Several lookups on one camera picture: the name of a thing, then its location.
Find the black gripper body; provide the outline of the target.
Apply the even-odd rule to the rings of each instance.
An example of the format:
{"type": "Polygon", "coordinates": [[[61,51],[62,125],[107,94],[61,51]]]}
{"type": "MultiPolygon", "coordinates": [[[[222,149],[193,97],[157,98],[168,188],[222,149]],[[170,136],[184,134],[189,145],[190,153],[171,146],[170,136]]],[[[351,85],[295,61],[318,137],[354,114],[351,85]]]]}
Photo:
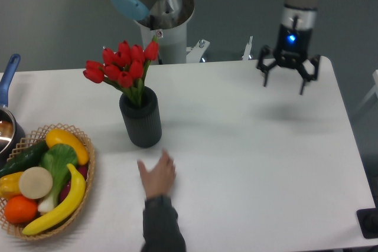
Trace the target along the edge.
{"type": "Polygon", "coordinates": [[[280,67],[296,69],[308,58],[317,10],[285,7],[273,52],[280,67]]]}

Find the dark grey sleeved forearm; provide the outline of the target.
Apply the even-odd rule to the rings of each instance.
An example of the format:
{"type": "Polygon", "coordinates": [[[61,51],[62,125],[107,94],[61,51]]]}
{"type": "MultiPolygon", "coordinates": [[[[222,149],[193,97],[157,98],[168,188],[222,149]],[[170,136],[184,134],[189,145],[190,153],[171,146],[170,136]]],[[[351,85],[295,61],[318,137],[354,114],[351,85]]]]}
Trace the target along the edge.
{"type": "Polygon", "coordinates": [[[187,251],[178,225],[178,213],[166,195],[148,198],[143,211],[141,251],[187,251]]]}

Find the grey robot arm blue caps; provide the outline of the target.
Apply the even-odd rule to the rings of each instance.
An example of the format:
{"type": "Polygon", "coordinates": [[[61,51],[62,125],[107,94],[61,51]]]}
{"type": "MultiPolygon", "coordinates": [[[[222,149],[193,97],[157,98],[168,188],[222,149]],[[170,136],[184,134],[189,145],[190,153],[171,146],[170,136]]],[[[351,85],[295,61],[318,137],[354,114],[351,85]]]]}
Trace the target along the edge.
{"type": "MultiPolygon", "coordinates": [[[[275,47],[260,49],[256,68],[268,79],[279,66],[296,70],[302,85],[318,78],[320,56],[308,56],[319,0],[284,0],[284,9],[275,47]]],[[[194,0],[111,0],[124,17],[138,23],[143,41],[152,36],[163,40],[163,63],[186,63],[187,22],[194,13],[194,0]]]]}

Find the bare human hand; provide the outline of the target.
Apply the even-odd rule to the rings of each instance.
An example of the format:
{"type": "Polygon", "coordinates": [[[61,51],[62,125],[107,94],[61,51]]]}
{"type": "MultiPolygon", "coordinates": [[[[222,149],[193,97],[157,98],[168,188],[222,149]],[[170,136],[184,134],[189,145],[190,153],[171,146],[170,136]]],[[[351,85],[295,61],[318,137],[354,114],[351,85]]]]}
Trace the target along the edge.
{"type": "Polygon", "coordinates": [[[150,171],[141,160],[137,161],[137,166],[146,199],[170,193],[176,177],[176,167],[167,150],[162,150],[159,161],[150,171]]]}

